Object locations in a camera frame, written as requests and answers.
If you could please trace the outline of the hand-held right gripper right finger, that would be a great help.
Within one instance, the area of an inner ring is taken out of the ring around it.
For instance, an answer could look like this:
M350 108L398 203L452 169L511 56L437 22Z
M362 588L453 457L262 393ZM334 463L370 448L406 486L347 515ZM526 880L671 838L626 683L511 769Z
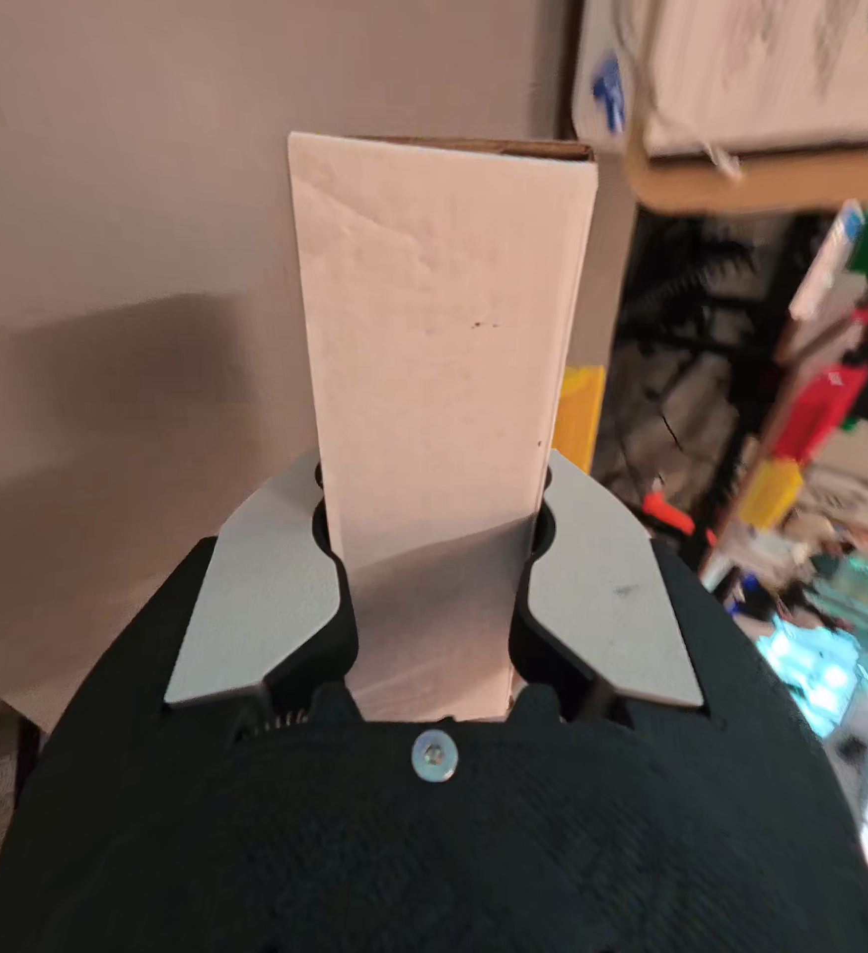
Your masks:
M563 708L577 708L597 686L673 708L704 705L649 533L555 450L509 654L518 676L551 686Z

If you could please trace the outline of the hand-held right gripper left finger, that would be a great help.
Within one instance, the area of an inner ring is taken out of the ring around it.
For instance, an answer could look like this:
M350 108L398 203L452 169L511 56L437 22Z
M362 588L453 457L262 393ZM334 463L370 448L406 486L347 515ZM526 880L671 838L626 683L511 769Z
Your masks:
M237 696L309 706L359 648L350 589L332 550L311 450L271 477L219 531L164 702Z

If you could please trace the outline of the large yellow plastic bin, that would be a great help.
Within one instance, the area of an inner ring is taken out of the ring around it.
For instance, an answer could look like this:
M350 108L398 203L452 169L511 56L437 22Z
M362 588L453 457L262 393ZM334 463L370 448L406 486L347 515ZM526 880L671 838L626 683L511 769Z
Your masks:
M600 424L607 372L602 365L566 366L551 449L589 473Z

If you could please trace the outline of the white cardboard box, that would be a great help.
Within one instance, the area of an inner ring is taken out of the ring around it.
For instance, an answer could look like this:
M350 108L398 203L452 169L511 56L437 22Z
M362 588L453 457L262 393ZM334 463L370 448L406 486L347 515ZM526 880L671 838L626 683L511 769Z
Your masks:
M499 717L597 166L309 133L287 152L349 690L369 721Z

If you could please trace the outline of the small yellow plastic bin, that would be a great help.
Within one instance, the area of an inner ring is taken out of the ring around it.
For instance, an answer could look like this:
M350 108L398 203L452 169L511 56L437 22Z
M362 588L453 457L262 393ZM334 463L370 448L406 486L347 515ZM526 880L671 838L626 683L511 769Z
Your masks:
M737 509L737 518L756 531L772 530L796 503L804 484L795 459L768 458L755 470Z

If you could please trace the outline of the red plastic bin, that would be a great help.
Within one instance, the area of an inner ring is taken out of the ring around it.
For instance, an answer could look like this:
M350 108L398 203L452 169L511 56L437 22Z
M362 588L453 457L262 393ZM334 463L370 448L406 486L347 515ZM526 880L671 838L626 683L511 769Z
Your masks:
M868 363L835 363L810 380L792 403L770 456L807 465L845 421L868 382Z

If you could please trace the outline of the wooden shelf board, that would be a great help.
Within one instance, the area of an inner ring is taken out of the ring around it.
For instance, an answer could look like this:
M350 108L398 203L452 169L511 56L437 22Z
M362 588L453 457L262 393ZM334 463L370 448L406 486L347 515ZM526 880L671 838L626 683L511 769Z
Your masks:
M743 159L733 178L707 158L651 161L631 142L624 172L638 202L674 214L733 214L868 206L868 148L776 152Z

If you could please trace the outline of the white printed carton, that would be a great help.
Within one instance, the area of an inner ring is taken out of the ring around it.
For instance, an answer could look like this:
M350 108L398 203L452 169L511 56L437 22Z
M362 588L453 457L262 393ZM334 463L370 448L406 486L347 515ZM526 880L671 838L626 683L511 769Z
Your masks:
M868 145L868 1L593 1L576 135L651 157Z

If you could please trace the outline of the orange handled tool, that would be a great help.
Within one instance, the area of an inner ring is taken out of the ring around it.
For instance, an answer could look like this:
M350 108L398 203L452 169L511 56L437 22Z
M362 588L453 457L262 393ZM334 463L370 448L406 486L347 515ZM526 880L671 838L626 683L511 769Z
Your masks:
M648 519L675 530L685 538L694 534L694 519L669 503L659 490L651 490L644 495L641 510Z

